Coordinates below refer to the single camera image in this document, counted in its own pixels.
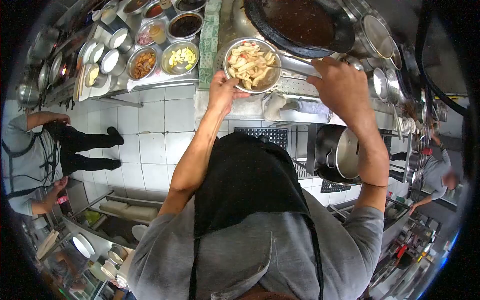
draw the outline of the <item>white powder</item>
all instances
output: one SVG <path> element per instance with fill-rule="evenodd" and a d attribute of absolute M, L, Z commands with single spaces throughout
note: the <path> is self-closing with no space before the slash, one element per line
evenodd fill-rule
<path fill-rule="evenodd" d="M 117 61 L 119 60 L 119 56 L 120 55 L 118 51 L 115 51 L 102 61 L 103 70 L 106 73 L 110 73 L 113 70 L 113 68 L 115 68 Z"/>
<path fill-rule="evenodd" d="M 120 47 L 120 45 L 125 41 L 125 39 L 127 38 L 127 34 L 128 33 L 124 33 L 122 34 L 121 36 L 117 37 L 117 39 L 115 40 L 115 42 L 113 43 L 113 47 L 116 49 L 118 47 Z"/>

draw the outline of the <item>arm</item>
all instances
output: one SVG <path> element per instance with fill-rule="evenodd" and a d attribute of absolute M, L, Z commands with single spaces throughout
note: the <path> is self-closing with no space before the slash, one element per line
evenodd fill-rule
<path fill-rule="evenodd" d="M 59 181 L 55 182 L 53 190 L 51 190 L 45 198 L 43 203 L 32 203 L 32 214 L 46 214 L 52 210 L 52 206 L 58 199 L 58 194 L 67 186 L 68 176 L 63 177 Z"/>
<path fill-rule="evenodd" d="M 238 79 L 226 82 L 225 79 L 223 71 L 217 72 L 213 77 L 207 111 L 187 151 L 173 172 L 170 190 L 158 213 L 159 216 L 177 215 L 185 208 L 204 181 L 218 130 L 225 116 L 230 113 L 233 100 L 250 96 L 235 88 L 239 83 Z"/>
<path fill-rule="evenodd" d="M 351 65 L 332 58 L 313 60 L 322 79 L 312 76 L 322 102 L 355 133 L 360 144 L 359 174 L 363 181 L 355 208 L 373 207 L 385 211 L 389 158 L 370 106 L 367 77 Z"/>
<path fill-rule="evenodd" d="M 32 130 L 33 128 L 45 125 L 47 123 L 59 121 L 70 124 L 70 117 L 64 114 L 57 114 L 49 111 L 39 111 L 31 115 L 27 115 L 27 130 Z"/>

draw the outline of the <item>hanging pot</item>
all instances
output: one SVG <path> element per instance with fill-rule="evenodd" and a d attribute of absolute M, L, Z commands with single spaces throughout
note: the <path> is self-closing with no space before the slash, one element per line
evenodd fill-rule
<path fill-rule="evenodd" d="M 349 128 L 325 125 L 317 134 L 315 159 L 318 169 L 322 174 L 331 173 L 333 178 L 354 184 L 359 179 L 359 150 L 358 139 Z"/>

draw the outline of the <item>hand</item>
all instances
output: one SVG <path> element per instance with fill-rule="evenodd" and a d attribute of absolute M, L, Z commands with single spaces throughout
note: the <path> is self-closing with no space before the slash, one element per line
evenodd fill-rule
<path fill-rule="evenodd" d="M 66 123 L 66 124 L 70 124 L 70 117 L 68 115 L 65 115 L 65 114 L 58 114 L 56 113 L 54 116 L 53 116 L 53 119 L 58 121 L 58 122 L 61 122 L 61 123 Z"/>
<path fill-rule="evenodd" d="M 310 76 L 322 102 L 336 113 L 349 127 L 365 128 L 368 123 L 376 128 L 375 113 L 370 106 L 367 76 L 354 66 L 326 57 L 312 60 L 322 78 Z"/>
<path fill-rule="evenodd" d="M 60 192 L 61 190 L 63 190 L 67 186 L 67 183 L 68 183 L 68 176 L 65 176 L 62 179 L 60 179 L 59 181 L 55 182 L 55 184 L 54 184 L 55 189 L 58 192 Z"/>
<path fill-rule="evenodd" d="M 207 111 L 214 111 L 225 117 L 232 110 L 234 99 L 250 97 L 249 93 L 242 92 L 235 87 L 239 82 L 235 78 L 227 80 L 225 72 L 218 71 L 213 76 L 210 84 L 210 98 Z"/>

